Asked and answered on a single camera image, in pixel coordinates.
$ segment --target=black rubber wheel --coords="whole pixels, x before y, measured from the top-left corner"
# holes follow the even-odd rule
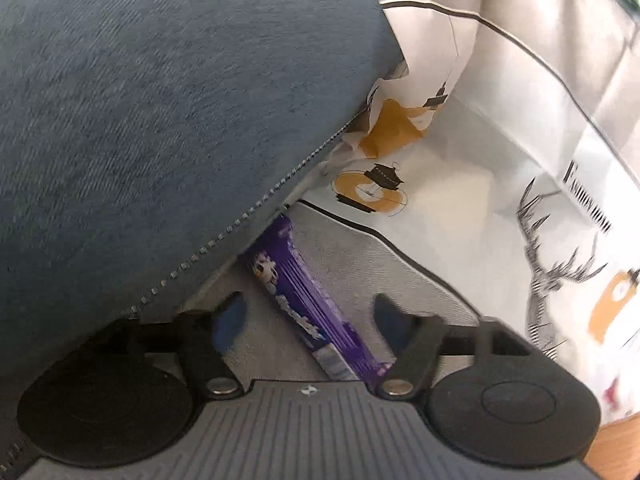
[[[20,429],[45,456],[114,467],[171,444],[193,410],[176,377],[119,356],[100,356],[54,378],[44,375],[18,404]]]
[[[427,417],[447,443],[500,466],[550,466],[584,456],[600,423],[586,386],[551,360],[509,357],[435,385]]]

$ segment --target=printed logo on wrapper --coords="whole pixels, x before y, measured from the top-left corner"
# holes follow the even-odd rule
[[[295,321],[306,333],[308,333],[313,339],[316,340],[324,340],[324,336],[320,333],[320,329],[312,324],[308,317],[300,316],[295,310],[291,308],[289,305],[289,301],[282,294],[278,294],[275,297],[276,301],[280,305],[280,308],[284,310],[293,321]]]
[[[276,294],[276,285],[278,284],[278,271],[276,270],[276,263],[270,258],[266,252],[256,254],[254,264],[252,265],[254,274],[264,284],[267,290],[271,294]],[[324,340],[324,336],[320,333],[320,329],[313,325],[308,317],[300,316],[295,310],[293,310],[287,301],[287,298],[282,294],[277,294],[275,300],[280,305],[280,308],[289,314],[291,319],[295,321],[298,326],[302,328],[315,340]]]

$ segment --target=metal screw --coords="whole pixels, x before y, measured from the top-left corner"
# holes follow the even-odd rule
[[[389,379],[382,383],[382,390],[391,396],[404,396],[410,394],[414,386],[404,379]]]
[[[207,389],[216,395],[229,395],[238,389],[238,383],[228,377],[215,377],[207,381]]]

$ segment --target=candy bar wrapper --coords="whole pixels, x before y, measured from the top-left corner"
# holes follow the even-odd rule
[[[244,259],[332,380],[375,384],[385,372],[354,327],[310,273],[293,245],[292,222],[279,216]]]

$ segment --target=black line drawing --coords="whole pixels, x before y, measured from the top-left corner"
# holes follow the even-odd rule
[[[396,168],[375,164],[367,171],[343,171],[332,182],[332,190],[338,202],[364,211],[398,214],[407,204],[407,196],[399,189],[403,181]]]
[[[516,212],[520,230],[527,243],[525,245],[525,256],[532,271],[529,304],[527,305],[527,336],[534,346],[542,350],[548,357],[555,359],[558,354],[558,347],[564,341],[558,341],[558,330],[556,330],[549,316],[546,307],[546,298],[548,298],[551,292],[559,290],[560,287],[562,287],[561,280],[569,280],[574,283],[586,282],[604,269],[607,264],[590,272],[591,266],[595,261],[598,240],[598,235],[596,234],[593,238],[591,256],[583,265],[572,269],[576,256],[578,255],[578,250],[580,250],[580,247],[576,247],[567,263],[556,262],[550,270],[546,270],[545,267],[542,266],[538,256],[538,249],[540,248],[538,229],[550,215],[539,218],[533,222],[533,224],[530,222],[533,220],[535,208],[538,204],[545,198],[559,194],[560,191],[539,194],[527,202],[529,192],[534,182],[535,178],[529,183],[527,189],[525,189]]]

